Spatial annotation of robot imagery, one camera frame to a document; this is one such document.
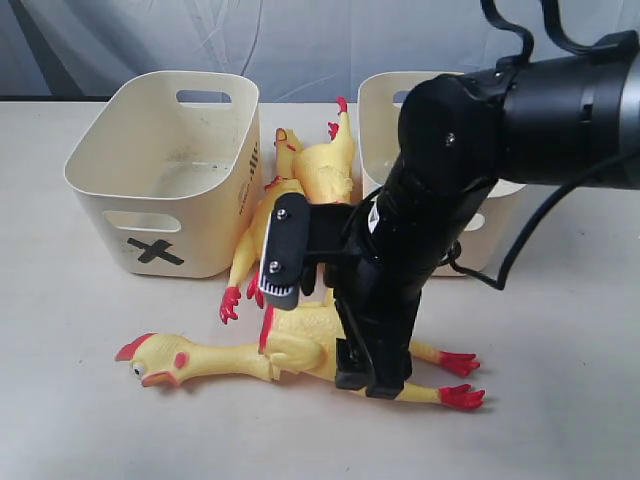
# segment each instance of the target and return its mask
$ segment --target red chicken feet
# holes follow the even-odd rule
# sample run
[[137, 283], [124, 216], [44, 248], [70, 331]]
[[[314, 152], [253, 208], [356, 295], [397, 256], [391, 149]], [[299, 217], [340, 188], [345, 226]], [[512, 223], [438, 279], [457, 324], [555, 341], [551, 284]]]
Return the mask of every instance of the red chicken feet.
[[329, 136], [331, 137], [331, 140], [335, 140], [339, 128], [340, 125], [337, 123], [329, 122]]
[[472, 370], [480, 367], [480, 362], [473, 361], [474, 358], [474, 353], [440, 352], [438, 364], [456, 375], [466, 377]]
[[238, 319], [235, 307], [238, 306], [238, 300], [240, 300], [240, 297], [242, 297], [242, 294], [238, 287], [227, 287], [227, 290], [224, 292], [224, 297], [220, 304], [220, 320], [222, 320], [222, 323], [225, 325], [230, 318], [233, 318], [234, 320]]
[[341, 113], [345, 113], [347, 111], [347, 100], [344, 97], [338, 97], [336, 98], [336, 102], [340, 106], [338, 115], [340, 115]]
[[482, 397], [485, 391], [478, 390], [470, 392], [471, 385], [464, 384], [457, 387], [444, 387], [438, 389], [440, 393], [440, 403], [448, 407], [460, 410], [475, 410], [482, 406]]
[[255, 295], [256, 303], [258, 304], [258, 307], [263, 308], [264, 294], [262, 293], [262, 290], [260, 290], [260, 288], [258, 287], [259, 281], [260, 281], [260, 270], [256, 272], [256, 274], [251, 279], [251, 282], [249, 282], [249, 286], [247, 287], [247, 298], [251, 300]]

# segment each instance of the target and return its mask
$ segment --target red comb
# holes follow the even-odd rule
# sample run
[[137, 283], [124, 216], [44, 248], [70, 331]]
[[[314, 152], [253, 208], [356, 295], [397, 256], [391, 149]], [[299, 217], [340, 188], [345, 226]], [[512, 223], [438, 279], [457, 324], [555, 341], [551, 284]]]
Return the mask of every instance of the red comb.
[[116, 362], [119, 362], [121, 360], [131, 360], [135, 355], [138, 347], [142, 345], [142, 342], [144, 342], [151, 335], [155, 335], [155, 333], [145, 333], [144, 335], [141, 335], [138, 338], [136, 338], [130, 344], [122, 347], [118, 352], [118, 354], [116, 355]]

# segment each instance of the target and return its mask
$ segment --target gray fabric backdrop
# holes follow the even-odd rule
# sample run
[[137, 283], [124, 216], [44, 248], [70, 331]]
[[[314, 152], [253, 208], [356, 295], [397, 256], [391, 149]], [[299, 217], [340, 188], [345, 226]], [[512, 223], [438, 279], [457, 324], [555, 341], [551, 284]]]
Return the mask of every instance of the gray fabric backdrop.
[[[560, 52], [537, 0], [497, 0], [537, 35], [534, 58]], [[110, 95], [159, 69], [244, 74], [262, 101], [353, 101], [390, 70], [470, 71], [514, 53], [480, 0], [23, 0], [84, 94]], [[566, 29], [592, 43], [640, 25], [640, 0], [560, 0]], [[9, 0], [0, 0], [0, 95], [48, 94]]]

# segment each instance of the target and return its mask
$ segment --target rubber chicken head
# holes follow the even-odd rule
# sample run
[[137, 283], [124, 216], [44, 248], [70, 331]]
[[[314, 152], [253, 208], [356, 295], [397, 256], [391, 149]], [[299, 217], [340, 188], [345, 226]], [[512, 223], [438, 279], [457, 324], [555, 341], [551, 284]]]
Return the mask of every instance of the rubber chicken head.
[[129, 361], [131, 371], [143, 387], [162, 382], [179, 386], [192, 376], [189, 371], [189, 349], [192, 343], [179, 335], [147, 333], [125, 345], [116, 361]]

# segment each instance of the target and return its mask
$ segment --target white table surface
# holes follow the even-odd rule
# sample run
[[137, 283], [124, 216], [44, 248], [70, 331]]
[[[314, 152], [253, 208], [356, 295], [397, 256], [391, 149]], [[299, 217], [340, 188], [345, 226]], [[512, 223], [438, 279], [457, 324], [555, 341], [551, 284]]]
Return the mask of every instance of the white table surface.
[[[62, 176], [100, 108], [0, 104], [0, 478], [638, 477], [639, 193], [572, 194], [504, 292], [428, 282], [415, 338], [479, 354], [481, 411], [363, 399], [303, 375], [143, 388], [113, 361], [125, 343], [149, 331], [250, 343], [262, 312], [245, 298], [224, 326], [226, 274], [147, 278], [112, 262]], [[262, 105], [265, 160], [276, 127], [319, 142], [335, 113]], [[505, 246], [547, 192], [525, 190]], [[416, 376], [462, 383], [429, 367]]]

